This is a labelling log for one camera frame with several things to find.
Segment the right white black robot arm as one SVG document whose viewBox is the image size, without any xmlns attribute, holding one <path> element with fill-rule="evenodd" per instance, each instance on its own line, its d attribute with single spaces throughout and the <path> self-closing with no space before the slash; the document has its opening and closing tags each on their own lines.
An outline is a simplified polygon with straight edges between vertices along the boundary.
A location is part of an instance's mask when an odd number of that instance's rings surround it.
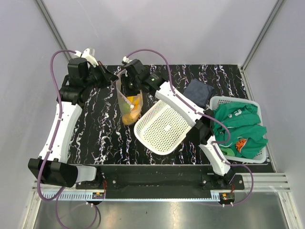
<svg viewBox="0 0 305 229">
<path fill-rule="evenodd" d="M 181 115 L 191 127 L 186 136 L 203 150 L 214 173 L 218 175 L 216 177 L 218 187 L 229 188 L 234 182 L 233 177 L 229 174 L 231 166 L 227 159 L 220 155 L 221 150 L 212 130 L 213 122 L 217 120 L 177 91 L 172 84 L 171 74 L 165 76 L 158 71 L 150 73 L 138 59 L 130 60 L 128 57 L 123 57 L 122 64 L 127 72 L 127 82 L 125 83 L 127 91 L 141 90 L 149 93 L 167 103 Z"/>
</svg>

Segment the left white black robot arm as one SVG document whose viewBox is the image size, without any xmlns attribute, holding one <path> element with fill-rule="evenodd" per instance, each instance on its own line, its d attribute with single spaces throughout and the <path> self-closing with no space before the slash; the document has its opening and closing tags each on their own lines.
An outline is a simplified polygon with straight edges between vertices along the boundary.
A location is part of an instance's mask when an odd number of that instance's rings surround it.
<svg viewBox="0 0 305 229">
<path fill-rule="evenodd" d="M 60 187 L 72 187 L 86 182 L 97 189 L 103 177 L 93 166 L 68 164 L 70 140 L 77 120 L 93 88 L 105 88 L 118 77 L 109 72 L 93 56 L 71 59 L 68 74 L 59 90 L 55 118 L 48 139 L 37 158 L 31 158 L 28 168 L 39 182 Z"/>
</svg>

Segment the clear zip top bag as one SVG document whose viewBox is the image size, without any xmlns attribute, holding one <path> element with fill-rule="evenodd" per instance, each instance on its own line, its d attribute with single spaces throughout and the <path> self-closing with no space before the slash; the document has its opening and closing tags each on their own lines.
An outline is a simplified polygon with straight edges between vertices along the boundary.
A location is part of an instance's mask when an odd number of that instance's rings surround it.
<svg viewBox="0 0 305 229">
<path fill-rule="evenodd" d="M 137 122 L 141 115 L 143 106 L 142 92 L 138 92 L 133 96 L 126 96 L 122 92 L 123 79 L 126 78 L 127 72 L 122 70 L 118 73 L 119 79 L 116 81 L 116 92 L 118 98 L 119 109 L 124 125 L 133 125 Z"/>
</svg>

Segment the orange fake mango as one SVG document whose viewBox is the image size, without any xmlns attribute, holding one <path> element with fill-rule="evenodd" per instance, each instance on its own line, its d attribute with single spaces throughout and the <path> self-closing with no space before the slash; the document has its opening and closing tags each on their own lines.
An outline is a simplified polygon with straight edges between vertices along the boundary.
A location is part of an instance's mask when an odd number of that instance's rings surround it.
<svg viewBox="0 0 305 229">
<path fill-rule="evenodd" d="M 141 112 L 130 112 L 122 116 L 122 122 L 124 125 L 133 125 L 137 122 L 140 117 Z"/>
</svg>

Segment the yellow fake orange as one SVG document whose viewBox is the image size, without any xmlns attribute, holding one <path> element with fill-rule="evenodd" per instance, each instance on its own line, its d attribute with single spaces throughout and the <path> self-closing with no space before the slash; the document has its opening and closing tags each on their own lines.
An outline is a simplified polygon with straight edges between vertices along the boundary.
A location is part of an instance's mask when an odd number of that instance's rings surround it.
<svg viewBox="0 0 305 229">
<path fill-rule="evenodd" d="M 129 102 L 131 102 L 132 108 L 136 109 L 141 105 L 142 96 L 128 96 L 127 99 Z"/>
</svg>

